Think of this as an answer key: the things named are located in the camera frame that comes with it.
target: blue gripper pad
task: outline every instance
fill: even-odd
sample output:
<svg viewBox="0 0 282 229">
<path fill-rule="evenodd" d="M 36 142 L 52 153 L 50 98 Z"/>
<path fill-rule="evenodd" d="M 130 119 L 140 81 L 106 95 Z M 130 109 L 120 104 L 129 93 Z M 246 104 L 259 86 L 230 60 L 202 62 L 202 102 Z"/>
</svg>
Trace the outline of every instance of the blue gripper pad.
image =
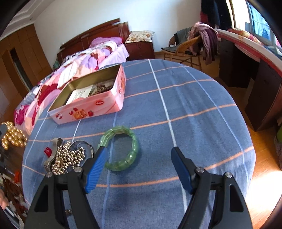
<svg viewBox="0 0 282 229">
<path fill-rule="evenodd" d="M 106 147 L 100 147 L 96 152 L 96 154 L 94 155 L 94 157 L 88 159 L 90 163 L 91 161 L 94 161 L 94 164 L 92 167 L 85 168 L 87 178 L 86 178 L 86 184 L 84 185 L 84 189 L 86 193 L 90 193 L 93 189 L 95 189 L 107 159 L 108 159 L 108 150 Z"/>
<path fill-rule="evenodd" d="M 190 194 L 194 192 L 194 189 L 191 184 L 191 174 L 189 173 L 188 169 L 186 168 L 183 160 L 186 158 L 181 153 L 178 147 L 173 147 L 171 150 L 171 160 L 174 165 L 174 168 L 178 174 L 180 182 L 183 188 L 188 191 Z"/>
</svg>

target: purple pillow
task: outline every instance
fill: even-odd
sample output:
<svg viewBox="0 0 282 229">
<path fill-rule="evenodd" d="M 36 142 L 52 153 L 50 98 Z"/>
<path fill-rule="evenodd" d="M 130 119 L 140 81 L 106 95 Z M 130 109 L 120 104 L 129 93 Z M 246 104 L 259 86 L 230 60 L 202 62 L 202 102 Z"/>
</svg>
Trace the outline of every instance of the purple pillow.
<svg viewBox="0 0 282 229">
<path fill-rule="evenodd" d="M 122 38 L 120 38 L 120 37 L 95 38 L 95 39 L 91 42 L 89 48 L 93 48 L 93 47 L 95 47 L 95 46 L 97 46 L 97 45 L 99 45 L 99 44 L 104 43 L 105 41 L 113 41 L 113 42 L 115 42 L 117 45 L 120 45 L 120 44 L 122 43 Z"/>
</svg>

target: human hand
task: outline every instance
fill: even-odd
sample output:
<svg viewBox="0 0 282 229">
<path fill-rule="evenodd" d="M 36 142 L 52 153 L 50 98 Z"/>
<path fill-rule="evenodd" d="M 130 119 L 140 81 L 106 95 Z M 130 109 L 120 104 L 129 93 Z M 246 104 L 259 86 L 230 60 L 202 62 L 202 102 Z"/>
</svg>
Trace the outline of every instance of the human hand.
<svg viewBox="0 0 282 229">
<path fill-rule="evenodd" d="M 9 205 L 7 197 L 5 197 L 4 192 L 0 189 L 0 206 L 4 210 Z"/>
</svg>

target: green jade bracelet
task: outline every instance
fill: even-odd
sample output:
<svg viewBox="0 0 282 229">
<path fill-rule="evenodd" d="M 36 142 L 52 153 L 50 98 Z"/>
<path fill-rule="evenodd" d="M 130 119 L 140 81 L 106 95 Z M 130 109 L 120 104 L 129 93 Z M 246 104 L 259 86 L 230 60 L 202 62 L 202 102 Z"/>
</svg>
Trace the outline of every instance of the green jade bracelet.
<svg viewBox="0 0 282 229">
<path fill-rule="evenodd" d="M 112 171 L 122 171 L 127 169 L 133 164 L 138 152 L 138 141 L 135 134 L 131 129 L 124 126 L 116 126 L 106 131 L 101 137 L 97 149 L 99 149 L 100 146 L 108 147 L 109 141 L 117 134 L 127 134 L 130 136 L 132 138 L 132 149 L 129 151 L 125 159 L 113 163 L 106 162 L 105 167 Z"/>
</svg>

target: window frame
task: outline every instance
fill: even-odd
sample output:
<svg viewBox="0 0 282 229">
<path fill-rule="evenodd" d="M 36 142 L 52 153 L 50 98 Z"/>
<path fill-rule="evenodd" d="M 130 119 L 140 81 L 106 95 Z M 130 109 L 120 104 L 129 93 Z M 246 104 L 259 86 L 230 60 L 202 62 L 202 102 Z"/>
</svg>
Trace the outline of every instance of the window frame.
<svg viewBox="0 0 282 229">
<path fill-rule="evenodd" d="M 282 52 L 282 48 L 280 48 L 275 43 L 275 35 L 274 35 L 274 33 L 273 33 L 273 31 L 272 31 L 272 29 L 270 27 L 269 28 L 270 28 L 270 39 L 271 39 L 271 41 L 255 33 L 255 30 L 254 30 L 254 17 L 253 17 L 253 13 L 251 11 L 251 8 L 250 8 L 250 6 L 252 6 L 252 5 L 247 0 L 246 0 L 246 4 L 247 4 L 248 12 L 249 12 L 249 17 L 250 17 L 250 30 L 251 30 L 251 34 L 254 35 L 257 39 L 259 39 L 264 44 L 269 45 L 269 46 L 274 46 L 274 47 L 278 48 Z"/>
</svg>

